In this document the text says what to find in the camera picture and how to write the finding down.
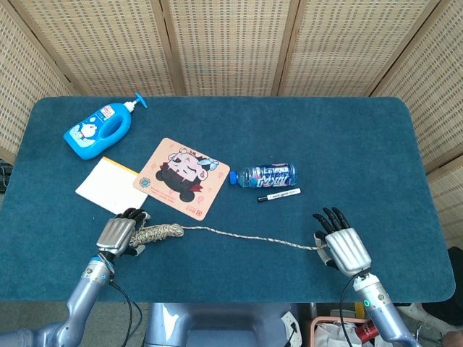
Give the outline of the woven bamboo screen panel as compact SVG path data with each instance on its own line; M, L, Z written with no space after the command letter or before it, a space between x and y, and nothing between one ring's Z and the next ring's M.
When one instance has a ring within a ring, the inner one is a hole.
M439 0L300 0L280 96L366 96Z
M183 95L275 96L301 0L160 0Z
M179 95L160 0L8 0L81 95Z
M408 106L448 235L463 231L463 0L439 0L376 95Z
M37 101L76 93L14 1L0 0L0 160L16 161Z

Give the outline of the white power strip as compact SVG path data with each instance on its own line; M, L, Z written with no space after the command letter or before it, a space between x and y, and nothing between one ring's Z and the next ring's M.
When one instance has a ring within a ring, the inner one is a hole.
M286 333L286 344L284 347L302 347L302 334L299 323L294 315L288 311L281 316Z

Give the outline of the teal felt table cover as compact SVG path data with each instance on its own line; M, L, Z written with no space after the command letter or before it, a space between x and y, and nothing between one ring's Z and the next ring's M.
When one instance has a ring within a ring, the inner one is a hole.
M38 101L0 207L0 301L64 300L110 213L76 193L96 165L64 132L108 97ZM301 193L258 202L259 189L225 184L206 217L148 198L152 224L183 237L116 261L116 282L145 302L335 302L348 279L313 242L315 214L337 207L356 229L372 271L396 302L443 301L455 280L411 117L398 98L149 97L106 156L134 171L165 138L238 170L293 163Z

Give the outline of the white notepad with yellow edge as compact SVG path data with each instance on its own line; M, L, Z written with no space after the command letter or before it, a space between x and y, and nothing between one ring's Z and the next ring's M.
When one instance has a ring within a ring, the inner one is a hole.
M75 192L113 214L141 208L147 194L133 187L138 173L102 157Z

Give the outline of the pink plastic basket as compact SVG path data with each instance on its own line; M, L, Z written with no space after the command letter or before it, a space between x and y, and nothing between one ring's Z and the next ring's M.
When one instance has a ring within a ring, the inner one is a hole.
M355 329L357 326L362 325L366 320L359 320L355 318L345 318L344 323L346 324L353 324L355 325ZM315 339L315 329L322 323L332 323L332 324L340 324L341 320L339 317L317 317L310 323L310 342L308 343L309 347L314 347ZM381 336L376 336L373 340L368 341L367 343L362 343L362 347L394 347L392 343L385 342Z

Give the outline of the pink cartoon mouse pad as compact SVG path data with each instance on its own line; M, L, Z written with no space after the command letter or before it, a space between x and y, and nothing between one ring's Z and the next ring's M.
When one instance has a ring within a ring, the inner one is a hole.
M164 137L133 181L140 192L202 221L228 178L230 167Z

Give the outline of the red soda can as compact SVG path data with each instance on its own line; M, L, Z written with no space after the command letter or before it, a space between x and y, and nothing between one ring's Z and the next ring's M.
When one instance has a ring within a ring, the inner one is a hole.
M355 332L361 343L367 343L379 335L377 327L372 320L364 322L362 325L356 327Z

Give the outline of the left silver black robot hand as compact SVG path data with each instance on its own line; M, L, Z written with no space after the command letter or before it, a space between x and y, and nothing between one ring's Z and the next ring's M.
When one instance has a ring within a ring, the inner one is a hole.
M111 262L124 254L134 257L141 255L145 246L131 246L130 240L136 232L136 226L141 228L149 219L147 212L133 207L110 218L96 243L99 255Z

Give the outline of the blue-grey robot torso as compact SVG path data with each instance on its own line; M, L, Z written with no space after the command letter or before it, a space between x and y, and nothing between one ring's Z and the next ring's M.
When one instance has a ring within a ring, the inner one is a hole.
M153 303L143 347L284 347L290 303Z

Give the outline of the white whiteboard marker black cap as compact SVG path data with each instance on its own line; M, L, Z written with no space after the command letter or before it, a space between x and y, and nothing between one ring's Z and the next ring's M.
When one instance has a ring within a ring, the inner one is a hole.
M267 202L267 201L270 201L270 200L276 200L276 199L280 199L280 198L284 198L284 197L289 197L289 196L297 195L297 194L300 194L300 193L301 193L300 188L288 189L288 190L285 190L285 191L282 191L282 192L277 192L277 193L273 193L273 194L267 194L265 196L258 197L257 201L259 203Z

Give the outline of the blue pump lotion bottle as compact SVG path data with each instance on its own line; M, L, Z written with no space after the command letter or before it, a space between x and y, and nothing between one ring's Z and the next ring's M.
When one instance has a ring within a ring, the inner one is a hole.
M128 133L137 104L148 107L138 93L132 101L107 104L70 127L63 138L81 159L93 159Z

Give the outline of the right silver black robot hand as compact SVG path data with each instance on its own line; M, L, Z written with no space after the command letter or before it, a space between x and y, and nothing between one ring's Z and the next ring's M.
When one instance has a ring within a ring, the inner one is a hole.
M325 215L316 213L313 217L323 228L314 233L314 240L324 265L350 277L368 270L372 262L370 255L343 212L336 207L324 207L323 212Z

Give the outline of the blue labelled drink bottle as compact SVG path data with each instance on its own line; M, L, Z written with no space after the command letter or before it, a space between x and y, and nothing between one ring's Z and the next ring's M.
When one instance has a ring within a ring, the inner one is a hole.
M243 188L290 187L297 180L298 170L293 163L263 164L229 172L229 183Z

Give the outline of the white plastic bag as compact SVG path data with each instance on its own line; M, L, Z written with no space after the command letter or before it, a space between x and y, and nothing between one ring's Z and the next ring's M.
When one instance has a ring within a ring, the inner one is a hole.
M320 324L315 329L314 347L362 347L362 342L355 332L355 325L346 324L345 329L351 344L348 344L340 324Z

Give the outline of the black box device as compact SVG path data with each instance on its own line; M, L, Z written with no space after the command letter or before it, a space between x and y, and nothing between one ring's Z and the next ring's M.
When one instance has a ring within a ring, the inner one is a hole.
M12 165L0 160L0 194L4 194L7 190L12 175L12 169Z

